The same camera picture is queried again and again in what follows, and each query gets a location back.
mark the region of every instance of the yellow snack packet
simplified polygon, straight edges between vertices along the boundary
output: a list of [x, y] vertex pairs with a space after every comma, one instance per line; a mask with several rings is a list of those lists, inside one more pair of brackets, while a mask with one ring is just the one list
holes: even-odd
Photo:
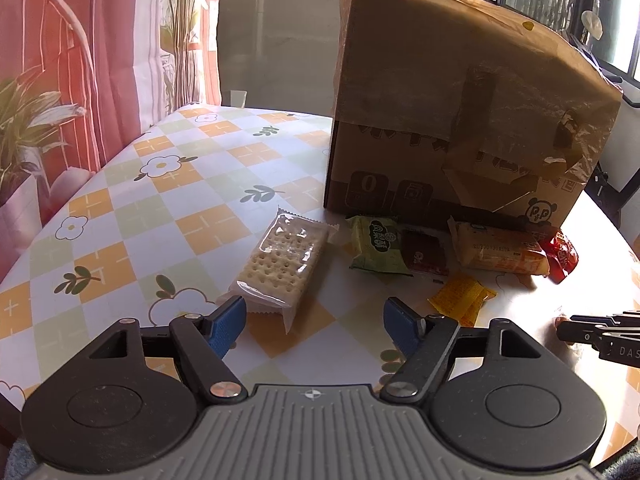
[[507, 231], [468, 222], [447, 222], [453, 248], [463, 267], [517, 274], [549, 274], [545, 251], [531, 233]]
[[464, 272], [457, 272], [429, 300], [443, 316], [451, 317], [462, 326], [474, 326], [486, 300], [496, 293]]

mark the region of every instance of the white flower print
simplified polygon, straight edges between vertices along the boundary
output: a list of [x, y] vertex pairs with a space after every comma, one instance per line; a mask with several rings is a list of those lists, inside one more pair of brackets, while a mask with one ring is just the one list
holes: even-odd
[[19, 410], [24, 406], [24, 391], [20, 386], [9, 386], [4, 381], [0, 381], [0, 395], [10, 401]]
[[166, 326], [174, 317], [191, 313], [208, 316], [216, 308], [196, 288], [184, 288], [172, 298], [156, 301], [149, 310], [149, 320], [156, 326]]
[[202, 114], [195, 118], [197, 123], [214, 123], [218, 120], [218, 114]]
[[181, 167], [180, 157], [177, 155], [155, 156], [145, 166], [140, 168], [140, 174], [147, 176], [163, 176]]
[[88, 221], [89, 219], [86, 216], [69, 216], [65, 218], [56, 231], [56, 238], [58, 240], [75, 240], [82, 234]]

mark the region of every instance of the metal screw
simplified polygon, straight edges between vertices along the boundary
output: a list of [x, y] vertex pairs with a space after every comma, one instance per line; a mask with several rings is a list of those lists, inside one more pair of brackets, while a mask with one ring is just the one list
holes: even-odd
[[213, 396], [228, 399], [229, 397], [237, 397], [240, 395], [242, 392], [242, 386], [232, 381], [220, 381], [210, 387], [209, 391]]
[[386, 392], [393, 397], [413, 397], [418, 393], [418, 388], [414, 384], [404, 381], [395, 381], [385, 386]]

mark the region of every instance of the tablecloth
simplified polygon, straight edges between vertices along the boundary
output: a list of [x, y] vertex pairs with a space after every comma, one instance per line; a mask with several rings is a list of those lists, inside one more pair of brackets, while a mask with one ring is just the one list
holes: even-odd
[[[211, 312], [279, 207], [340, 224], [340, 231], [290, 333], [279, 316], [249, 314], [225, 362], [249, 389], [260, 382], [379, 388], [402, 363], [382, 327], [384, 301], [398, 296], [420, 314], [434, 312], [428, 298], [442, 280], [348, 269], [348, 226], [322, 208], [330, 129], [330, 118], [309, 114], [190, 105], [124, 149], [60, 210], [0, 284], [0, 394], [21, 407], [122, 317], [150, 326]], [[479, 326], [509, 317], [543, 340], [559, 312], [639, 307], [638, 260], [586, 195], [563, 228], [580, 263], [561, 285], [469, 271], [498, 292], [481, 310]], [[453, 272], [449, 237], [438, 236]], [[606, 404], [609, 423], [597, 461], [636, 433], [640, 371], [600, 361], [583, 346], [556, 344], [555, 350]], [[481, 362], [464, 361], [456, 372]], [[170, 360], [150, 366], [172, 372]]]

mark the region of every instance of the red snack package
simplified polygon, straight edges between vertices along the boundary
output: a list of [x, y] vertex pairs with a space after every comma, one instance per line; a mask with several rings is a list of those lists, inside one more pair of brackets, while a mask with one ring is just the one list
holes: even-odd
[[549, 277], [554, 283], [562, 282], [578, 264], [578, 253], [574, 245], [561, 230], [551, 238], [542, 238], [539, 243], [549, 261]]
[[447, 257], [440, 241], [423, 232], [402, 232], [401, 254], [404, 264], [416, 272], [448, 276]]

